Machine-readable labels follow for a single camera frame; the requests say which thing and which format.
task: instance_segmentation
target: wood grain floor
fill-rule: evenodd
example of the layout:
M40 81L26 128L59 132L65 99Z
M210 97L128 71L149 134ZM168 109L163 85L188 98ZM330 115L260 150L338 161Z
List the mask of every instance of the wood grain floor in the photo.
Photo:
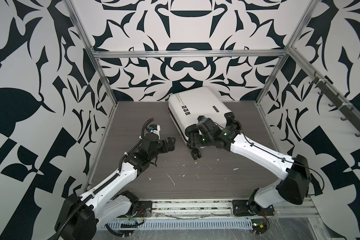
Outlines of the wood grain floor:
M259 112L253 102L226 102L241 122L245 134L273 149ZM120 102L93 177L97 185L118 167L119 159L130 150L149 118L160 125L160 137L176 137L173 152L158 156L137 179L126 185L141 199L249 197L257 187L274 182L276 176L253 161L216 147L201 149L194 161L168 113L166 102Z

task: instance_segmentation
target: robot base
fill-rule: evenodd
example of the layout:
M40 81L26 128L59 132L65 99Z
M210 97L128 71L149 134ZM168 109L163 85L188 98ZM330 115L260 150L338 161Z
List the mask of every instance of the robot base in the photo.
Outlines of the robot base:
M232 200L233 214L237 217L242 216L273 216L274 209L273 205L262 208L255 201L254 196L259 189L255 189L248 200Z
M274 215L273 205L269 206L266 209L261 209L258 213L253 213L250 208L250 204L248 203L249 200L233 200L233 214L237 217L243 216L254 216L254 215L261 215L264 216L265 213L267 216Z

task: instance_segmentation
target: aluminum extrusion bar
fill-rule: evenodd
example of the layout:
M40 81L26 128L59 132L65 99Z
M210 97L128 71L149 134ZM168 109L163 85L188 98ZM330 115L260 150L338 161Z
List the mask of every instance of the aluminum extrusion bar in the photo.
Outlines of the aluminum extrusion bar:
M174 58L283 56L283 49L271 50L180 50L180 51L94 51L95 58Z

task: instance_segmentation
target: cable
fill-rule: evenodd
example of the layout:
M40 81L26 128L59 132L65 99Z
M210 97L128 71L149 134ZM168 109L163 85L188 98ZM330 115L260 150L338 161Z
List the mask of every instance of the cable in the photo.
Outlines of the cable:
M147 125L149 123L151 123L154 120L154 118L150 118L148 119L142 129L141 129L141 136L144 136L144 131L145 128L147 127ZM124 156L121 157L120 162L119 162L119 172L121 172L121 166L124 162L124 159L131 154L141 143L141 139L139 140L139 142L129 151L127 152L127 154L124 154ZM106 181L103 185L101 185L99 188L97 188L96 190L93 191L93 195L96 195L98 192L100 192L102 189L104 189L108 184L110 184L113 180L116 179L116 177L119 176L119 173L116 173L113 177L111 177L108 181ZM88 197L86 197L86 199L84 199L81 203L79 203L74 210L72 210L72 212L68 215L68 217L65 219L65 221L60 225L59 229L56 231L55 235L54 235L54 240L58 240L59 236L61 235L62 231L64 230L64 228L67 226L68 222L71 220L71 218L80 210L80 208L82 208L86 202L88 202L93 195L89 195Z
M148 124L150 124L151 122L153 122L155 119L154 118L150 118L148 119L146 122L144 122L143 127L141 128L141 137L144 137L144 131L145 128L147 127ZM141 139L139 140L139 142L131 149L127 152L127 154L124 154L124 156L121 157L120 161L119 161L119 172L121 172L121 166L124 162L124 159L130 155L133 151L135 151L135 149L140 145L141 143Z
M137 226L140 226L140 225L144 224L144 219L141 218L141 220L143 220L141 223L133 224L133 225L122 223L122 224L120 224L120 227L137 227Z
M216 122L214 122L217 126L221 127L219 124L217 124ZM222 129L224 129L224 127L221 127Z
M68 222L71 220L71 218L85 205L86 202L88 202L92 198L92 195L89 195L84 199L81 203L79 203L73 211L68 215L68 217L65 219L65 221L60 225L59 229L56 231L55 236L53 237L54 240L58 240L62 231L68 224Z
M112 233L113 235L115 235L115 236L118 236L118 237L129 237L130 235L128 234L128 235L125 235L125 234L121 234L121 233L116 233L114 230L112 230L112 228L110 228L110 226L108 225L108 223L105 225L106 226L106 228L107 228L107 230L110 232L110 233Z
M302 167L305 167L305 168L308 168L308 169L314 171L314 172L321 178L321 180L322 180L323 187L321 188L321 191L324 190L324 185L325 185L324 179L323 179L323 177L322 177L316 170L313 170L313 169L310 168L310 167L307 167L307 166L304 166L304 165L301 165L301 164L298 164L298 163L295 163L295 162L287 161L287 160L285 159L285 157L281 158L281 157L279 157L279 156L276 156L276 155L270 153L269 151L267 151L267 150L265 150L265 149L262 149L261 147L256 146L253 142L248 141L247 137L246 137L245 134L244 134L244 131L242 132L242 134L244 135L245 140L251 144L251 147L252 147L252 146L257 147L258 149L263 150L263 151L269 153L270 155L277 157L278 159L281 159L281 161L283 161L283 162L284 162L284 161L285 161L285 162L289 162L289 163L292 163L292 164L295 164L295 165L298 165L298 166L302 166Z
M138 224L134 224L134 225L129 225L129 224L124 224L124 223L122 223L122 224L120 224L120 228L123 226L123 227L126 227L126 228L133 228L133 227L137 227L137 226L140 226L140 225L142 225L142 224L144 224L144 219L143 218L141 218L141 220L143 220L141 223L138 223ZM106 224L106 228L107 228L107 230L110 232L110 233L112 233L113 235L115 235L115 236L118 236L118 237L129 237L130 236L130 234L128 234L128 235L126 235L125 233L123 233L123 234L121 234L121 233L116 233L112 228L110 228L110 226L108 225L108 223Z

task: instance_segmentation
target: vented metal panel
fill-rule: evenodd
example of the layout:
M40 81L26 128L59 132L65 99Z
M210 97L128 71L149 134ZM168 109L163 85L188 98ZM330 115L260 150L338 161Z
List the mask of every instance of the vented metal panel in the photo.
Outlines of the vented metal panel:
M113 230L120 230L120 224L125 220L115 220L109 223ZM187 229L242 229L252 230L250 219L173 219L173 220L145 220L139 230L187 230ZM122 228L122 230L136 230L136 228Z

